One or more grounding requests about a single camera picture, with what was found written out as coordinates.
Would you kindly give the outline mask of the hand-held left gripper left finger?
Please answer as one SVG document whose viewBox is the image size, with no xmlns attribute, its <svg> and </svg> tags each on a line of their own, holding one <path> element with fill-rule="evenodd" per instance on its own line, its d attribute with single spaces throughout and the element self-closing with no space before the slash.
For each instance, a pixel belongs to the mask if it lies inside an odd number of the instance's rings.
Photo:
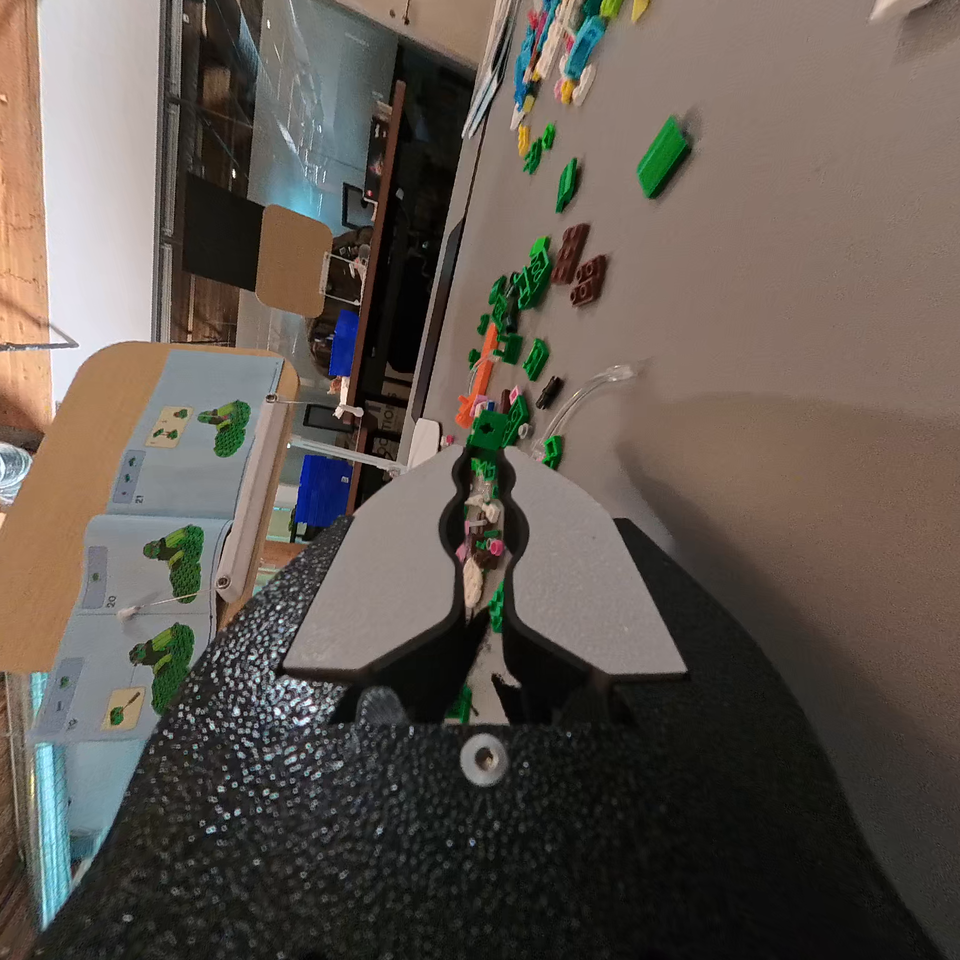
<svg viewBox="0 0 960 960">
<path fill-rule="evenodd" d="M 296 679 L 388 687 L 416 722 L 440 722 L 470 645 L 455 539 L 470 454 L 449 446 L 391 480 L 349 519 L 283 660 Z"/>
</svg>

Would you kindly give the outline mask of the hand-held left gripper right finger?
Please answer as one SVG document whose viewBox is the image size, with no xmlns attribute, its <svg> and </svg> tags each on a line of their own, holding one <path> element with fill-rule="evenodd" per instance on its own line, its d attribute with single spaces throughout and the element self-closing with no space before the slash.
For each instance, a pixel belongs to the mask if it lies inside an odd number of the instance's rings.
<svg viewBox="0 0 960 960">
<path fill-rule="evenodd" d="M 509 554 L 498 681 L 510 723 L 607 722 L 622 689 L 689 670 L 618 522 L 514 447 L 501 455 Z"/>
</svg>

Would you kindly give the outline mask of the green square toy brick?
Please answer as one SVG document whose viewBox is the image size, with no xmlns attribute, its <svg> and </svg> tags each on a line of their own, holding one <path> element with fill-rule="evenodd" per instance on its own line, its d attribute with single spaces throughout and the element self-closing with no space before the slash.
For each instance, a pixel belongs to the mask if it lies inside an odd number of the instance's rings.
<svg viewBox="0 0 960 960">
<path fill-rule="evenodd" d="M 503 446 L 509 425 L 508 414 L 483 409 L 474 417 L 466 445 L 477 455 L 495 455 Z"/>
</svg>

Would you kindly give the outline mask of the instruction booklet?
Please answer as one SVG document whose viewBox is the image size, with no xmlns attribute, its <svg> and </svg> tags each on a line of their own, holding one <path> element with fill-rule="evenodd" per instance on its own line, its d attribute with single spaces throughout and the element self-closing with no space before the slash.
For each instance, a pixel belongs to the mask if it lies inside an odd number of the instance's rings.
<svg viewBox="0 0 960 960">
<path fill-rule="evenodd" d="M 88 522 L 80 591 L 30 728 L 36 743 L 146 739 L 216 634 L 213 579 L 282 359 L 166 361 Z M 140 604 L 129 623 L 117 610 Z"/>
<path fill-rule="evenodd" d="M 519 1 L 497 1 L 479 63 L 473 96 L 462 127 L 462 140 L 473 138 L 493 102 L 506 72 Z"/>
</svg>

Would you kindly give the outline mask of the pile of colourful toy bricks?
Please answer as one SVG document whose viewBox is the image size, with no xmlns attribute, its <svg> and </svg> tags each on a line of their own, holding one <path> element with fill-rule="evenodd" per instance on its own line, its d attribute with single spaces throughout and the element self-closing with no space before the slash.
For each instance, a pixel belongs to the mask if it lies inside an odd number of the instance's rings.
<svg viewBox="0 0 960 960">
<path fill-rule="evenodd" d="M 580 107 L 596 79 L 596 50 L 616 22 L 622 1 L 533 2 L 522 43 L 513 63 L 510 129 L 517 135 L 519 157 L 533 153 L 528 122 L 544 86 L 563 106 Z"/>
</svg>

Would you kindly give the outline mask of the dark boxed set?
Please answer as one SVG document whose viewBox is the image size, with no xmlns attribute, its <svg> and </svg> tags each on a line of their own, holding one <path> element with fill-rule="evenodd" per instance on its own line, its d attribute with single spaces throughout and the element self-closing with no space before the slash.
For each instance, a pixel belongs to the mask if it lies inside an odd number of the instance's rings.
<svg viewBox="0 0 960 960">
<path fill-rule="evenodd" d="M 370 119 L 364 178 L 364 198 L 369 202 L 378 202 L 391 119 L 390 103 L 375 101 Z"/>
</svg>

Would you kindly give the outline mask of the blue storage bin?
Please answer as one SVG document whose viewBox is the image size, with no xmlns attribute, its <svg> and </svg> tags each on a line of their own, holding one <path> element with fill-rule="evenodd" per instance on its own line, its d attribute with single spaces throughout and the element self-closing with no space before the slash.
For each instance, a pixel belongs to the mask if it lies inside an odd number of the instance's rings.
<svg viewBox="0 0 960 960">
<path fill-rule="evenodd" d="M 327 528 L 345 515 L 353 473 L 349 461 L 305 455 L 297 487 L 296 524 Z"/>
<path fill-rule="evenodd" d="M 328 376 L 331 379 L 348 378 L 352 374 L 358 332 L 359 314 L 351 309 L 340 310 L 330 342 Z"/>
</svg>

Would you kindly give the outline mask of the clear curved toy piece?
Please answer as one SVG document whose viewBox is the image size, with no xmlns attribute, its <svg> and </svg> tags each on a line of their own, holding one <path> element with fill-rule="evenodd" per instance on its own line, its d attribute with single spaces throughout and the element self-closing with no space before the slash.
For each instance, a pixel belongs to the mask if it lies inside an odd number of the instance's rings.
<svg viewBox="0 0 960 960">
<path fill-rule="evenodd" d="M 609 366 L 586 380 L 560 405 L 541 436 L 534 440 L 531 447 L 533 459 L 555 470 L 563 458 L 565 429 L 574 412 L 599 390 L 638 378 L 647 364 L 648 361 L 640 361 L 632 365 Z"/>
</svg>

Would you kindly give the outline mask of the orange brick separator tool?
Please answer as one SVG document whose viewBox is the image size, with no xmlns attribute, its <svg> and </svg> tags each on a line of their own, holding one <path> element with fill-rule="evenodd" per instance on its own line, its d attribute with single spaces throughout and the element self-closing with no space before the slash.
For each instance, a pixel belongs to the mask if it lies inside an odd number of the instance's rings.
<svg viewBox="0 0 960 960">
<path fill-rule="evenodd" d="M 460 395 L 459 408 L 455 423 L 463 429 L 469 429 L 474 420 L 474 410 L 480 397 L 486 396 L 487 386 L 494 366 L 499 361 L 499 330 L 491 320 L 486 326 L 484 342 L 478 357 L 471 365 L 470 382 L 465 395 Z"/>
</svg>

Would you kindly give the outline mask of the small brown toy brick plate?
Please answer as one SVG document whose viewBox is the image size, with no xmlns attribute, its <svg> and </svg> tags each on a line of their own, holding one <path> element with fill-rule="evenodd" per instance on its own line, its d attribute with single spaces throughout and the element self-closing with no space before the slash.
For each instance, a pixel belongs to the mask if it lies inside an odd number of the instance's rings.
<svg viewBox="0 0 960 960">
<path fill-rule="evenodd" d="M 605 282 L 607 265 L 608 258 L 602 253 L 579 264 L 569 294 L 571 306 L 581 308 L 599 299 Z"/>
</svg>

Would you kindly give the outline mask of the scatter of green toy bricks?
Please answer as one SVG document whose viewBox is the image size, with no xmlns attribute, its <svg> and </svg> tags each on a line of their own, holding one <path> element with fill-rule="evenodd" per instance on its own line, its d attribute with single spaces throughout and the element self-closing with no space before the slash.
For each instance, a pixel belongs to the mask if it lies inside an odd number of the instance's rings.
<svg viewBox="0 0 960 960">
<path fill-rule="evenodd" d="M 522 271 L 499 277 L 493 284 L 489 296 L 491 315 L 482 318 L 479 330 L 486 333 L 490 321 L 493 321 L 499 330 L 497 353 L 500 359 L 494 366 L 499 362 L 513 364 L 518 360 L 522 338 L 515 330 L 517 313 L 537 306 L 546 290 L 553 284 L 551 272 L 560 246 L 561 244 L 555 252 L 551 252 L 550 237 L 538 237 L 531 247 L 529 264 Z M 471 364 L 474 364 L 478 355 L 478 351 L 470 354 Z M 468 448 L 472 455 L 469 496 L 465 498 L 462 508 L 464 534 L 457 550 L 457 558 L 462 561 L 464 598 L 468 611 L 472 613 L 478 610 L 482 599 L 486 568 L 494 568 L 503 554 L 508 553 L 499 459 L 509 448 L 519 450 L 517 441 L 526 435 L 531 426 L 529 406 L 521 389 L 504 392 L 503 399 L 509 404 L 502 411 L 498 411 L 495 405 L 482 395 L 478 398 L 479 402 L 474 410 L 474 418 L 483 409 L 509 416 L 510 424 L 502 447 L 496 454 L 486 456 L 477 455 L 476 451 Z M 487 628 L 501 637 L 503 579 L 491 595 L 485 611 Z M 499 681 L 504 679 L 498 675 L 491 676 L 498 696 Z"/>
</svg>

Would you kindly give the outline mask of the wooden book stand board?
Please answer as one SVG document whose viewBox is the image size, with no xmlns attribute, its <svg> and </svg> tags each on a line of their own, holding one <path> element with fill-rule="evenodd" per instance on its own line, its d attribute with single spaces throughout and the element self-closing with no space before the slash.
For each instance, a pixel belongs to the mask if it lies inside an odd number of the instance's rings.
<svg viewBox="0 0 960 960">
<path fill-rule="evenodd" d="M 81 590 L 85 534 L 170 354 L 280 359 L 256 348 L 117 342 L 78 368 L 1 532 L 1 669 L 49 671 Z"/>
</svg>

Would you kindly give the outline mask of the small wooden stand board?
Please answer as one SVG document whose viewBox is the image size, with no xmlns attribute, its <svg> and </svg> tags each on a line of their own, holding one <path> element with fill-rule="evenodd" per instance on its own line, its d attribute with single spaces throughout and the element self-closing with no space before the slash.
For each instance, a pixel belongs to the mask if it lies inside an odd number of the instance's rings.
<svg viewBox="0 0 960 960">
<path fill-rule="evenodd" d="M 254 287 L 259 303 L 306 319 L 319 316 L 332 244 L 332 230 L 325 223 L 274 203 L 266 205 Z"/>
</svg>

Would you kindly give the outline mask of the long wooden-edged table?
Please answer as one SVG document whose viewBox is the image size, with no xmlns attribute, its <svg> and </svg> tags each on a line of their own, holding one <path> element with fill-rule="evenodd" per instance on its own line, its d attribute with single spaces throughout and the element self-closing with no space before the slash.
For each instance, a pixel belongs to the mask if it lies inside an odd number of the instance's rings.
<svg viewBox="0 0 960 960">
<path fill-rule="evenodd" d="M 393 214 L 391 198 L 401 141 L 406 87 L 406 82 L 403 79 L 398 79 L 394 83 L 391 94 L 390 116 L 386 123 L 386 140 L 383 146 L 379 192 L 370 237 L 366 279 L 361 297 L 358 331 L 346 395 L 348 406 L 359 410 L 359 414 L 352 414 L 354 439 L 351 441 L 352 448 L 349 451 L 356 455 L 363 454 L 367 459 L 372 459 L 371 466 L 376 466 L 382 459 L 369 454 L 368 451 L 377 421 L 369 417 L 365 409 L 365 403 L 367 402 L 364 390 L 365 366 L 373 358 L 373 351 L 376 349 L 378 333 L 375 327 L 378 323 L 378 300 L 382 299 L 386 289 L 386 282 L 383 277 L 385 277 L 389 259 L 390 222 Z"/>
</svg>

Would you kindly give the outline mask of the flat instruction booklet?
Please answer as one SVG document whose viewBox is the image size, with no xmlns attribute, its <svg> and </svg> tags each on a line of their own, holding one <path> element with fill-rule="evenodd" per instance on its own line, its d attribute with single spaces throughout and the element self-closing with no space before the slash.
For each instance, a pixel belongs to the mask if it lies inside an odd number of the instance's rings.
<svg viewBox="0 0 960 960">
<path fill-rule="evenodd" d="M 462 140 L 473 138 L 493 102 L 506 72 L 519 1 L 497 1 L 479 63 L 473 96 L 462 127 Z"/>
</svg>

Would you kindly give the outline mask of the silver flexible air duct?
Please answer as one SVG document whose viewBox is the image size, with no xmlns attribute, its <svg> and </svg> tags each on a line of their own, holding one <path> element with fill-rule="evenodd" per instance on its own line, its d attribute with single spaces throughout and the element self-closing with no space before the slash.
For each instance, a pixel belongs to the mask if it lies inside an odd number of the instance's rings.
<svg viewBox="0 0 960 960">
<path fill-rule="evenodd" d="M 1 503 L 12 504 L 22 487 L 33 463 L 26 449 L 4 440 L 1 448 Z"/>
</svg>

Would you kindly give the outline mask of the black wall screen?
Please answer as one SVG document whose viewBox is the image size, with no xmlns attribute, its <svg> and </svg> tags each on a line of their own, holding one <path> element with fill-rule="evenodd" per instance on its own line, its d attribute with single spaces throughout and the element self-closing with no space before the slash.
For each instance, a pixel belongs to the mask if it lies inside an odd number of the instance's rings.
<svg viewBox="0 0 960 960">
<path fill-rule="evenodd" d="M 182 269 L 254 292 L 264 205 L 187 174 Z"/>
</svg>

